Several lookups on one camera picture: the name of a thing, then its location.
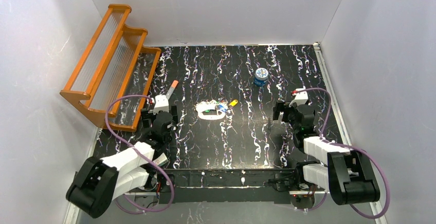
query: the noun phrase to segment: white wall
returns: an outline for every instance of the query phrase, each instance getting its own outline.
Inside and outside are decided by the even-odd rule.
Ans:
[[[92,0],[0,0],[0,223],[62,223],[94,126],[60,95],[101,20]]]
[[[434,223],[436,0],[342,0],[321,49],[352,143],[392,188],[389,223]]]
[[[93,0],[132,6],[128,24],[148,29],[147,45],[229,45],[322,40],[341,0]]]

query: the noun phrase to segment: orange wooden frame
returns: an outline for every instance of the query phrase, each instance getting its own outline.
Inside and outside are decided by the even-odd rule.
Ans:
[[[128,39],[127,36],[124,37],[126,42],[131,46],[132,48],[135,48],[132,60],[129,64],[129,67],[127,69],[127,73],[125,77],[123,78],[121,87],[118,91],[118,94],[116,98],[120,98],[124,95],[124,92],[127,88],[127,85],[129,84],[130,77],[133,73],[133,70],[135,68],[136,61],[138,59],[138,56],[140,53],[152,53],[155,54],[155,58],[153,61],[153,65],[151,67],[149,77],[146,83],[146,86],[144,88],[144,91],[142,92],[143,95],[147,95],[150,89],[151,82],[153,80],[154,72],[157,67],[157,63],[159,61],[161,50],[159,48],[151,48],[151,47],[144,47],[143,43],[147,37],[148,31],[142,28],[133,28],[129,27],[125,24],[125,21],[127,19],[127,16],[132,11],[132,8],[128,5],[120,5],[120,4],[110,4],[108,7],[108,10],[106,14],[104,15],[100,25],[97,27],[96,32],[94,33],[93,37],[91,38],[91,41],[88,43],[88,46],[86,47],[84,53],[82,54],[77,66],[73,70],[71,77],[69,78],[68,82],[66,83],[64,89],[60,92],[61,96],[63,96],[71,105],[73,105],[78,111],[80,111],[85,117],[87,117],[95,126],[100,128],[107,128],[105,126],[104,122],[104,115],[106,110],[99,110],[99,109],[93,109],[90,108],[90,105],[92,103],[92,100],[95,96],[95,93],[97,92],[97,89],[100,86],[101,80],[103,79],[104,74],[106,73],[107,67],[115,53],[115,50],[121,40],[121,38],[125,35],[136,35],[139,36],[138,43],[132,42]],[[122,13],[121,20],[118,22],[117,28],[112,35],[112,38],[106,47],[106,50],[103,53],[103,56],[98,63],[97,69],[94,72],[93,77],[91,78],[91,81],[89,82],[86,90],[83,91],[74,91],[71,90],[74,82],[77,79],[77,76],[79,75],[80,71],[82,70],[83,65],[85,64],[92,48],[94,47],[98,37],[100,36],[104,26],[106,25],[106,22],[110,18],[112,13]],[[144,105],[145,99],[141,99],[139,102],[138,110],[135,112],[135,118],[133,125],[120,125],[115,123],[110,123],[111,128],[115,130],[124,130],[129,132],[136,131],[139,118],[140,118],[140,109]],[[109,118],[114,118],[117,116],[117,112],[119,109],[120,103],[116,103],[109,112]]]

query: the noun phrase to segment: yellow marker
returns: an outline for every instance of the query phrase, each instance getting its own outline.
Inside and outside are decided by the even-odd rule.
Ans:
[[[237,100],[233,100],[233,101],[229,104],[229,107],[234,107],[234,106],[236,106],[237,103],[238,103]]]

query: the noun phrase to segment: metal frame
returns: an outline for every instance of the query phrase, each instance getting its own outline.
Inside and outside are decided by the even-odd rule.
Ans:
[[[321,68],[321,73],[322,73],[322,77],[324,79],[325,87],[330,92],[330,95],[332,97],[332,100],[331,100],[332,109],[333,109],[333,113],[335,114],[336,123],[338,124],[338,128],[339,128],[339,132],[341,134],[342,142],[344,144],[351,145],[350,135],[348,134],[347,128],[346,128],[345,123],[343,121],[342,113],[339,109],[338,101],[336,99],[336,95],[335,95],[335,92],[334,92],[333,87],[332,87],[332,82],[330,81],[329,73],[327,71],[327,66],[325,65],[324,57],[322,56],[321,48],[320,48],[318,42],[315,42],[313,44],[313,46],[315,49],[316,58],[318,60],[318,65]],[[376,215],[382,211],[382,205],[381,205],[380,201],[372,202],[369,204],[370,204],[372,213],[374,215]],[[386,220],[385,216],[382,216],[378,219],[375,219],[375,223],[376,224],[387,224],[388,221]]]

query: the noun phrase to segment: black wire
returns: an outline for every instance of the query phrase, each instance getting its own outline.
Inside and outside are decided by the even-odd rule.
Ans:
[[[155,201],[155,202],[150,202],[149,205],[147,205],[147,208],[146,208],[146,209],[148,209],[148,208],[150,207],[150,205],[152,205],[152,204],[154,204],[154,203],[157,203],[157,201]]]

